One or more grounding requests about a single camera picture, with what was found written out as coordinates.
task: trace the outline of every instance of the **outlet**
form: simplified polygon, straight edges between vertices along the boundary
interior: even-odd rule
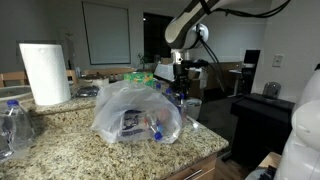
[[[283,54],[274,55],[272,67],[281,67],[283,58],[284,58]]]

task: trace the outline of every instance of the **paper towel roll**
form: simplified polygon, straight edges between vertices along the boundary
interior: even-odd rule
[[[37,105],[54,105],[71,98],[60,45],[20,44]]]

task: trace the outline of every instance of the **plastic bag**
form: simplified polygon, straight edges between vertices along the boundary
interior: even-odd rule
[[[100,89],[94,113],[91,129],[109,143],[143,139],[173,143],[182,127],[178,109],[166,97],[129,81]]]

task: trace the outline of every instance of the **kitchen counter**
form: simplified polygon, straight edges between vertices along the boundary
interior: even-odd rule
[[[173,144],[153,140],[109,144],[89,130],[92,111],[35,118],[33,146],[24,158],[3,163],[0,179],[164,179],[228,146],[194,120]]]
[[[20,104],[31,114],[31,116],[43,116],[48,114],[74,111],[94,107],[96,97],[71,98],[69,101],[50,106],[38,106],[33,97],[20,100]]]

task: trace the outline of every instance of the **cable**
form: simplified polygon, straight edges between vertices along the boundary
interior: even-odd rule
[[[212,68],[213,72],[216,74],[216,77],[217,77],[216,79],[217,79],[218,83],[220,84],[220,87],[221,87],[222,91],[226,92],[225,91],[226,90],[225,89],[225,82],[224,82],[224,78],[223,78],[223,75],[222,75],[220,62],[219,62],[217,56],[214,54],[214,52],[211,50],[211,48],[203,41],[202,38],[200,38],[200,42],[203,44],[203,47],[205,48],[205,50],[207,51],[207,53],[211,57],[212,61],[217,64],[217,66],[219,68],[218,70],[216,70],[210,63],[209,63],[209,66]]]
[[[214,11],[209,11],[209,7],[207,5],[207,3],[205,2],[205,0],[199,0],[202,8],[204,9],[206,14],[211,14],[212,12],[225,12],[226,16],[228,14],[232,14],[234,16],[240,16],[240,17],[253,17],[253,18],[269,18],[271,16],[274,16],[276,14],[278,14],[279,12],[281,12],[289,3],[291,0],[287,0],[286,2],[284,2],[283,4],[281,4],[280,6],[278,6],[277,8],[271,10],[271,11],[267,11],[264,13],[260,13],[260,14],[251,14],[251,13],[247,13],[247,12],[243,12],[243,11],[237,11],[237,10],[232,10],[232,9],[223,9],[223,8],[218,8]]]
[[[211,67],[211,69],[214,71],[214,72],[216,72],[215,71],[215,69],[214,69],[214,67],[209,63],[209,66]],[[226,89],[225,89],[225,86],[224,86],[224,84],[222,84],[222,82],[220,81],[220,78],[218,78],[218,76],[217,76],[217,81],[218,81],[218,83],[220,84],[220,87],[221,87],[221,89],[222,89],[222,91],[223,92],[226,92]]]

